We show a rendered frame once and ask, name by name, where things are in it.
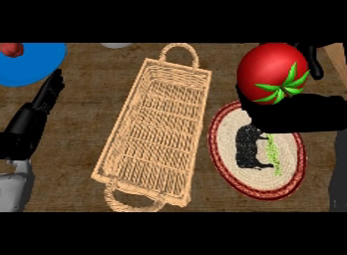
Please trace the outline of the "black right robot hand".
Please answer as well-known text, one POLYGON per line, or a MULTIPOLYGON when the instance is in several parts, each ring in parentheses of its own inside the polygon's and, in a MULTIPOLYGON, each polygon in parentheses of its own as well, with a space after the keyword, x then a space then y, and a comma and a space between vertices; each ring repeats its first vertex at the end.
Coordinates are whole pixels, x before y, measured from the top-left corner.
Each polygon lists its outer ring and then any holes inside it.
MULTIPOLYGON (((323 73, 316 60, 316 49, 329 43, 286 43, 302 54, 308 64, 310 76, 320 80, 323 73)), ((347 64, 347 42, 342 43, 347 64)), ((341 96, 323 97, 302 92, 285 99, 277 105, 246 107, 242 109, 251 117, 251 123, 264 132, 313 132, 347 128, 347 100, 341 96)))

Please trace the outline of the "red tomato with green stem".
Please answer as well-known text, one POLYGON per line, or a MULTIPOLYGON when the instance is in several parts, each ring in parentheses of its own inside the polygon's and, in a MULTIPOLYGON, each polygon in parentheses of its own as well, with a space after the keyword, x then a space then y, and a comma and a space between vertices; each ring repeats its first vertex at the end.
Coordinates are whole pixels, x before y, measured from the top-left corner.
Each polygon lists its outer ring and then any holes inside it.
POLYGON ((236 68, 236 90, 246 107, 277 105, 297 96, 308 77, 308 64, 300 51, 286 43, 254 47, 236 68))

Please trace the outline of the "oval woven placemat red rim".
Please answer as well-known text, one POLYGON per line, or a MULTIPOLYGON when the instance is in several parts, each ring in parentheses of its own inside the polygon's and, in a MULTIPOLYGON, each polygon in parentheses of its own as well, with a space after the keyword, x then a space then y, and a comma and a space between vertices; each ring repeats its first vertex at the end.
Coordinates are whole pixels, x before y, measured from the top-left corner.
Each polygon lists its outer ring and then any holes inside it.
POLYGON ((208 153, 229 185, 258 200, 280 200, 298 189, 305 172, 304 143, 298 133, 264 133, 240 103, 231 102, 212 117, 208 153))

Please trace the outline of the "tan wooden board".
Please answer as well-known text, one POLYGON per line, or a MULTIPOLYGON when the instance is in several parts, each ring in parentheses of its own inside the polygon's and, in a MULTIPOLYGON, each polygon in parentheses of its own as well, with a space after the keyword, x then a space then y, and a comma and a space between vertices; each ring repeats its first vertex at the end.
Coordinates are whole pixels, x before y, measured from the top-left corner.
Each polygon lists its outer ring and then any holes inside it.
POLYGON ((344 47, 341 43, 334 43, 323 47, 332 66, 339 76, 339 80, 347 89, 347 64, 344 57, 344 47))

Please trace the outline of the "pale grey round object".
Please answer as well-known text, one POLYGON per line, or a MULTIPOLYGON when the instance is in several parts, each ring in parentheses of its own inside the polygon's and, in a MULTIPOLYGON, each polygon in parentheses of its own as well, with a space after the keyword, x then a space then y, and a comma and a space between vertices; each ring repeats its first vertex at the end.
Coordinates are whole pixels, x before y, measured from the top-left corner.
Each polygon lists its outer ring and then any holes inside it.
POLYGON ((100 43, 109 49, 121 49, 132 45, 132 43, 100 43))

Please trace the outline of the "blue round plate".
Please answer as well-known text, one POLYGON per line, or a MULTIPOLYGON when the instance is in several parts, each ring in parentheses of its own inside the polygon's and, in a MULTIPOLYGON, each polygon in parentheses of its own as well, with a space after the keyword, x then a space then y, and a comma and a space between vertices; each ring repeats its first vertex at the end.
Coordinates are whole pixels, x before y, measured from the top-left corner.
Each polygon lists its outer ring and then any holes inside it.
POLYGON ((24 43, 23 55, 0 53, 0 85, 23 87, 44 80, 60 67, 67 53, 64 43, 24 43))

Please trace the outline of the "small red fruit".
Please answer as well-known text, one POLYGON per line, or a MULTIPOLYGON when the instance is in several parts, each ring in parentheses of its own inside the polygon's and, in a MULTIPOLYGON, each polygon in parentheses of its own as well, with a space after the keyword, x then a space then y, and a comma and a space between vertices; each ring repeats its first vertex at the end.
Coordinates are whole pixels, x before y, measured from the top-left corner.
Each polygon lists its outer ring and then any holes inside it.
POLYGON ((1 43, 0 51, 7 57, 16 58, 23 55, 23 45, 20 43, 1 43))

